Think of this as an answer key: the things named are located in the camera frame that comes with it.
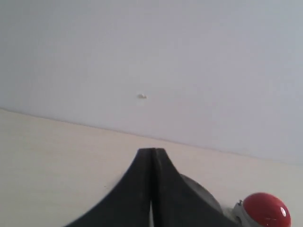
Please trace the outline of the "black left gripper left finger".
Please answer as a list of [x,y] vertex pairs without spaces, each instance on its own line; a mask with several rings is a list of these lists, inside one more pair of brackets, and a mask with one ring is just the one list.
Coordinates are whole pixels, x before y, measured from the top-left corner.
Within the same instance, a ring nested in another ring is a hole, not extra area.
[[113,189],[69,227],[148,227],[150,225],[152,148],[137,151]]

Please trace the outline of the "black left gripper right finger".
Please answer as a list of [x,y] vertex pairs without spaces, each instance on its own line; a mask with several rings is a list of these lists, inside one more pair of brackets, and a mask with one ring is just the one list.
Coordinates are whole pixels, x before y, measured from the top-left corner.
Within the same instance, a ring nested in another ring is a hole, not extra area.
[[182,179],[163,148],[152,149],[151,196],[155,227],[236,227]]

